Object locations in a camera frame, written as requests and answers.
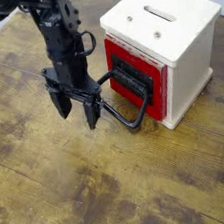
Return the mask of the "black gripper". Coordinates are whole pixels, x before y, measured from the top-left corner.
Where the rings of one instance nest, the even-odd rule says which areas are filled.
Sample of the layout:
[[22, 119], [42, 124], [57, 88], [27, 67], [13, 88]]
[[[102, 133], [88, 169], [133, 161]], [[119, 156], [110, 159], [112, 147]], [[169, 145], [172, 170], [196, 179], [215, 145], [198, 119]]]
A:
[[80, 33], [78, 18], [65, 22], [58, 12], [45, 11], [36, 20], [53, 64], [42, 72], [53, 105], [66, 119], [72, 109], [72, 99], [81, 101], [87, 123], [94, 130], [101, 117], [101, 88], [88, 74], [86, 57], [96, 48], [93, 34]]

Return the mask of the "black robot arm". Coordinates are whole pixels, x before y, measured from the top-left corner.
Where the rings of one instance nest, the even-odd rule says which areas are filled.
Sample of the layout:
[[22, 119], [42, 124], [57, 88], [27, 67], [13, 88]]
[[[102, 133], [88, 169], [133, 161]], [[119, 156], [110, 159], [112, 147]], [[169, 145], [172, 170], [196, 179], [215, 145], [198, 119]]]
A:
[[91, 129], [100, 118], [100, 85], [88, 74], [86, 57], [92, 53], [83, 44], [79, 10], [70, 0], [0, 0], [0, 22], [20, 9], [32, 16], [43, 35], [53, 66], [42, 71], [46, 89], [62, 118], [72, 109], [72, 100], [83, 103]]

